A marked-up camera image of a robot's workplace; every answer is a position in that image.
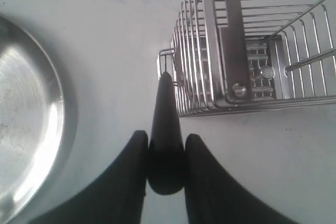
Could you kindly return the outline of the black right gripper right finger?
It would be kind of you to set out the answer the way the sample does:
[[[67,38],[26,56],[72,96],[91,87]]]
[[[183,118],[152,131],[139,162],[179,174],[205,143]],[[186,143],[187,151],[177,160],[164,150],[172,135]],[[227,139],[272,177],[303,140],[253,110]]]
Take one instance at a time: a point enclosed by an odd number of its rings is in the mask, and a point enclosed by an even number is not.
[[[189,223],[293,223],[239,184],[199,135],[187,137],[185,155]]]

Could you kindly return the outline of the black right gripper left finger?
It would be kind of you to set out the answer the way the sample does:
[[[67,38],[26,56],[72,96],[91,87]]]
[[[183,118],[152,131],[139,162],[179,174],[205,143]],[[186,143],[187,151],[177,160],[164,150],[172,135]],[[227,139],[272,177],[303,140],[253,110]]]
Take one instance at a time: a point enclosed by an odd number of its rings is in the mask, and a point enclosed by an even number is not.
[[[88,187],[30,223],[140,223],[148,136],[135,131],[115,161]]]

